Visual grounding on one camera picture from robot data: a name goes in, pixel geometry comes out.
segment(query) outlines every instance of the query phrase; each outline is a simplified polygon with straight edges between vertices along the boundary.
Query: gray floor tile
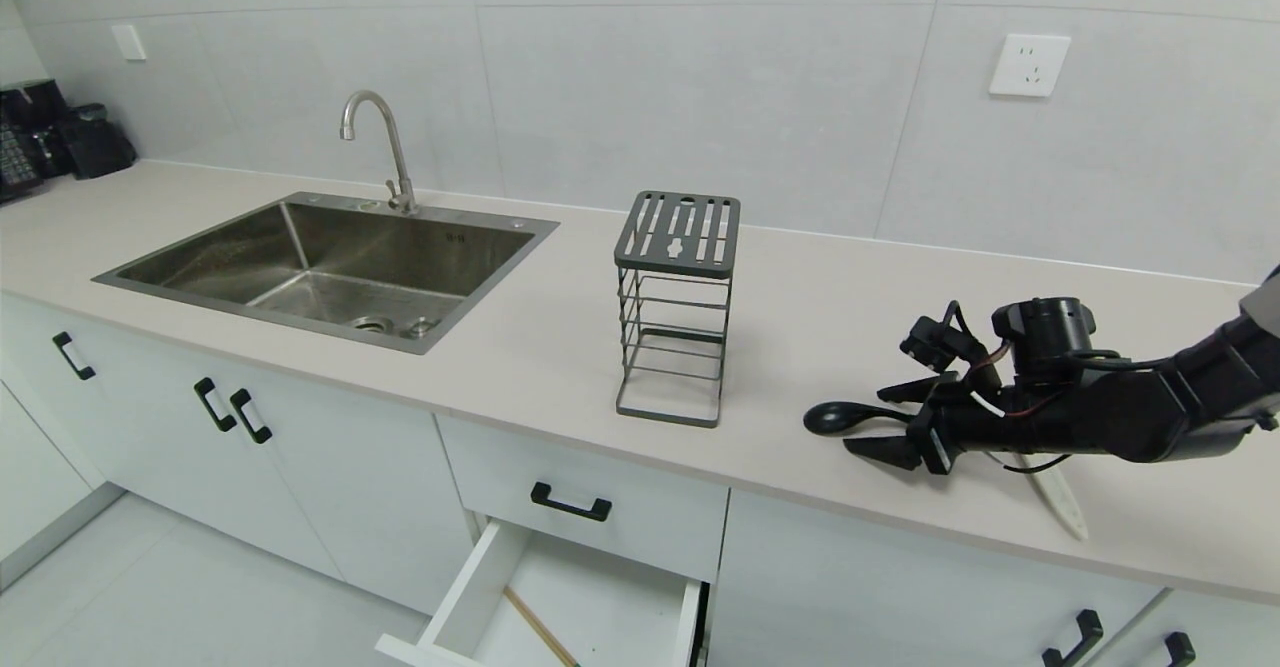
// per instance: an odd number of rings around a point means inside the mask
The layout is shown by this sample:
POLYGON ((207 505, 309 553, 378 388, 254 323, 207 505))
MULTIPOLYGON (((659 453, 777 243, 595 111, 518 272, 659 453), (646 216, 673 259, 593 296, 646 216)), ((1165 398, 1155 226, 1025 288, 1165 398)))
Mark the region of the gray floor tile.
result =
POLYGON ((180 520, 132 494, 83 526, 0 594, 0 667, 17 667, 180 520))
POLYGON ((183 520, 37 652, 31 667, 380 664, 426 617, 183 520))

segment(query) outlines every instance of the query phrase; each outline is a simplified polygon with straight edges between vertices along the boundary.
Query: stainless steel sink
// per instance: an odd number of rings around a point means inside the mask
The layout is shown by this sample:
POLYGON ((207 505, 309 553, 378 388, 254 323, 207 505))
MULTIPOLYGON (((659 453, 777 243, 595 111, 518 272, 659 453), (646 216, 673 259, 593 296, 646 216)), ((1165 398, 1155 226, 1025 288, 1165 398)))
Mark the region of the stainless steel sink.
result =
POLYGON ((300 192, 93 280, 421 355, 557 224, 300 192))

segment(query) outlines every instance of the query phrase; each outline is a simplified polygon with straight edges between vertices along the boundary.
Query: light switch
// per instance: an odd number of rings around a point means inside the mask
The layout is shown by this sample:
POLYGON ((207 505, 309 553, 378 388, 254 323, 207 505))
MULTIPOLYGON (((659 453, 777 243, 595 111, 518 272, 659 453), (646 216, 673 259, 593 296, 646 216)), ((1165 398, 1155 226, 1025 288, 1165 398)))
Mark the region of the light switch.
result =
POLYGON ((147 52, 142 49, 142 38, 132 24, 111 26, 111 35, 115 35, 115 45, 120 49, 120 56, 128 61, 146 61, 147 52))
POLYGON ((1019 93, 1023 97, 1048 97, 1061 74, 1070 37, 1055 35, 1010 35, 996 63, 989 93, 1019 93))

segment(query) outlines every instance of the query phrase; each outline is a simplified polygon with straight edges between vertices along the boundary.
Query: faucet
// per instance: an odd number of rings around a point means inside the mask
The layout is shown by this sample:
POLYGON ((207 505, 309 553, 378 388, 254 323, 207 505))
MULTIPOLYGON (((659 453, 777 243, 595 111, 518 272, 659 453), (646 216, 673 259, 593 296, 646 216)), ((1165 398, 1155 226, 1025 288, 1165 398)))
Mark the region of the faucet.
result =
POLYGON ((392 108, 387 105, 385 99, 381 99, 380 93, 372 92, 371 90, 356 90, 351 99, 347 99, 347 106, 342 108, 342 129, 338 131, 338 137, 343 140, 356 140, 356 108, 360 108, 361 102, 374 102, 374 106, 383 114, 383 120, 387 123, 387 137, 392 142, 392 157, 396 160, 396 175, 399 183, 392 183, 387 181, 387 188, 392 189, 392 198, 387 202, 392 210, 402 213, 402 215, 412 215, 417 211, 417 202, 413 198, 413 183, 408 179, 408 170, 404 166, 404 152, 399 143, 399 131, 396 128, 396 117, 392 115, 392 108))

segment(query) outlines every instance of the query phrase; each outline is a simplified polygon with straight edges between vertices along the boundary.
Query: white countertop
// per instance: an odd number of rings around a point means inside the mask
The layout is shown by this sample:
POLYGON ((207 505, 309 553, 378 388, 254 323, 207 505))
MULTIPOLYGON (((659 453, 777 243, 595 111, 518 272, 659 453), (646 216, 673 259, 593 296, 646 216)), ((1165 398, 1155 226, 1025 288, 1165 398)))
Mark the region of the white countertop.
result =
MULTIPOLYGON (((982 456, 950 478, 904 472, 808 434, 827 399, 874 402, 928 376, 897 351, 919 315, 960 300, 988 344, 1002 303, 1074 294, 1094 344, 1164 357, 1236 315, 1248 287, 814 234, 742 228, 724 402, 714 430, 622 417, 613 246, 622 213, 419 193, 440 207, 561 227, 425 356, 95 284, 91 278, 293 192, 370 186, 161 163, 0 207, 0 288, 180 344, 436 412, 1066 566, 1280 606, 1280 434, 1212 460, 1064 463, 1091 540, 1068 535, 1025 478, 982 456)), ((744 205, 751 220, 751 206, 744 205)), ((1000 229, 1000 225, 974 225, 1000 229)), ((1006 380, 1011 367, 1005 365, 1006 380)))

